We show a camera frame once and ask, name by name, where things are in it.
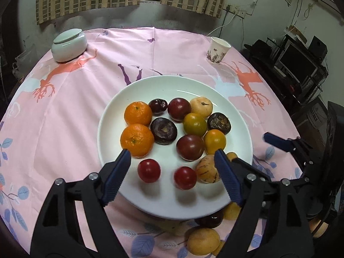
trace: white ceramic jar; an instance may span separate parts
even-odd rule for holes
[[[51,46],[53,58],[57,62],[66,62],[81,55],[87,47],[87,39],[81,29],[70,29],[59,34]]]

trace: bolt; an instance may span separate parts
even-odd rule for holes
[[[90,180],[96,180],[98,178],[98,174],[97,173],[92,173],[92,174],[89,174],[88,178]]]
[[[285,186],[288,186],[290,184],[290,180],[289,179],[282,179],[282,183],[285,185]]]
[[[248,174],[246,177],[248,180],[251,180],[251,181],[255,181],[257,178],[255,174]]]
[[[55,179],[55,184],[56,185],[61,185],[62,183],[63,183],[63,179],[62,178]]]

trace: floral paper cup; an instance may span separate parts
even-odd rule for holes
[[[211,63],[219,64],[232,46],[223,39],[212,37],[207,52],[207,59]]]

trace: orange deer print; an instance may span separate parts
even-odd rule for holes
[[[59,75],[64,72],[73,72],[82,66],[84,66],[88,61],[91,59],[94,59],[97,57],[97,49],[95,49],[95,55],[90,58],[84,58],[84,55],[81,55],[76,61],[74,62],[65,62],[62,64],[59,64],[55,69],[53,69],[47,76],[46,79],[41,79],[40,82],[40,87],[35,89],[33,92],[33,97],[37,97],[37,102],[44,97],[44,95],[48,91],[48,87],[51,87],[51,93],[48,97],[51,97],[55,93],[55,87],[54,85],[50,82],[51,78],[54,75]]]
[[[250,101],[253,104],[255,104],[255,106],[257,103],[258,106],[260,106],[261,109],[264,110],[264,101],[262,100],[262,98],[264,98],[266,100],[268,105],[271,104],[271,101],[268,98],[266,98],[263,94],[257,93],[254,90],[252,90],[250,85],[249,85],[250,82],[263,82],[262,79],[259,77],[259,74],[257,72],[253,72],[250,67],[248,67],[247,65],[245,65],[242,62],[239,62],[239,63],[246,66],[248,68],[249,72],[242,72],[235,62],[232,61],[232,63],[235,65],[236,69],[234,69],[231,65],[229,65],[229,66],[232,68],[233,71],[235,71],[237,73],[238,78],[239,78],[239,82],[240,82],[240,86],[247,92],[245,97],[248,97],[250,99]]]

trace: tablecloth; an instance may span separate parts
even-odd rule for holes
[[[30,251],[34,225],[54,180],[83,179],[99,171],[97,126],[111,98],[125,86],[153,75],[199,80],[228,98],[247,123],[253,165],[273,180],[300,176],[292,156],[264,143],[272,132],[296,138],[288,113],[257,71],[234,48],[219,65],[206,60],[210,38],[156,28],[85,31],[87,50],[67,63],[51,51],[37,63],[15,93],[0,124],[0,214],[15,239]],[[77,203],[86,246],[95,249],[82,205]],[[117,195],[105,211],[130,257],[193,257],[184,234],[193,220],[164,220],[133,207]],[[221,239],[234,221],[216,228]],[[250,249],[259,246],[258,222]]]

